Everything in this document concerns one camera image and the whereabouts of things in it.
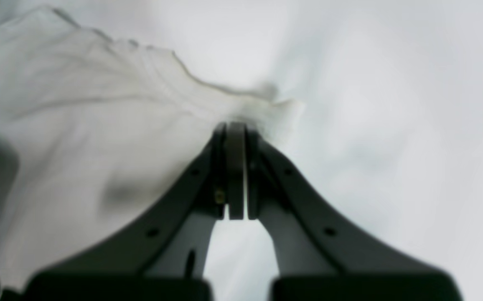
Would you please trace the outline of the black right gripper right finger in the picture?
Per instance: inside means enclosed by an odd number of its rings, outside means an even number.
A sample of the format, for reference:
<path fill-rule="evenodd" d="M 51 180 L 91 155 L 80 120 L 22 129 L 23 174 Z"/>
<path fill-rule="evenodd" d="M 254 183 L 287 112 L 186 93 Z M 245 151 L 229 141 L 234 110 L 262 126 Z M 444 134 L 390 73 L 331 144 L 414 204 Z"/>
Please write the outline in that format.
<path fill-rule="evenodd" d="M 248 127 L 248 216 L 272 238 L 271 301 L 461 301 L 452 277 L 374 238 Z"/>

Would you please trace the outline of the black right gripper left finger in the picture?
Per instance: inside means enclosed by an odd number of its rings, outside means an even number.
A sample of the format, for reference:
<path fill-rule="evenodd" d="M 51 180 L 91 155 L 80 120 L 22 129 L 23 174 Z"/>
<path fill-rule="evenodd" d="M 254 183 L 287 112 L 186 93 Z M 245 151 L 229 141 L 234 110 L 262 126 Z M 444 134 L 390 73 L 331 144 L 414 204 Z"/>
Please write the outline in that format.
<path fill-rule="evenodd" d="M 135 221 L 45 269 L 24 301 L 210 301 L 203 280 L 217 220 L 242 220 L 247 126 L 222 123 L 176 183 Z"/>

